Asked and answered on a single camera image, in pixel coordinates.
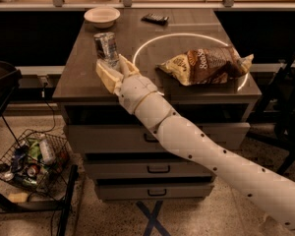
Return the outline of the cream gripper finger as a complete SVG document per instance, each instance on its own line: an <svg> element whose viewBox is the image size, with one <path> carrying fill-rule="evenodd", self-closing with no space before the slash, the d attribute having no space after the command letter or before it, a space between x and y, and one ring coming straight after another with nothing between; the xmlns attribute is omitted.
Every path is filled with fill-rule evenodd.
<svg viewBox="0 0 295 236"><path fill-rule="evenodd" d="M120 70L125 78L137 75L140 70L123 55L119 55Z"/></svg>
<svg viewBox="0 0 295 236"><path fill-rule="evenodd" d="M119 93L124 79L124 76L120 72L111 68L109 64L103 60L96 61L95 71L110 93Z"/></svg>

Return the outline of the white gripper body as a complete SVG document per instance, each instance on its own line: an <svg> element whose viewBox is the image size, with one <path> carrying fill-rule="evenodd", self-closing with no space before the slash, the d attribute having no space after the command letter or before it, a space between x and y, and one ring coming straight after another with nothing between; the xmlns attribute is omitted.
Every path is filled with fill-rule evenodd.
<svg viewBox="0 0 295 236"><path fill-rule="evenodd" d="M133 114L140 102L152 92L157 92L157 86L147 77L134 75L123 80L115 90L120 105Z"/></svg>

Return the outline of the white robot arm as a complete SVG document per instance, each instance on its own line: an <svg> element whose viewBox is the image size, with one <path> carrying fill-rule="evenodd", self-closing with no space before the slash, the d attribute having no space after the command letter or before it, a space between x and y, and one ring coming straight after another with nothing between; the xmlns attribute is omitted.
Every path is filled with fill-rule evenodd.
<svg viewBox="0 0 295 236"><path fill-rule="evenodd" d="M157 86L124 56L99 59L95 70L120 105L134 115L168 152L193 161L221 178L295 234L295 182L211 140L179 115Z"/></svg>

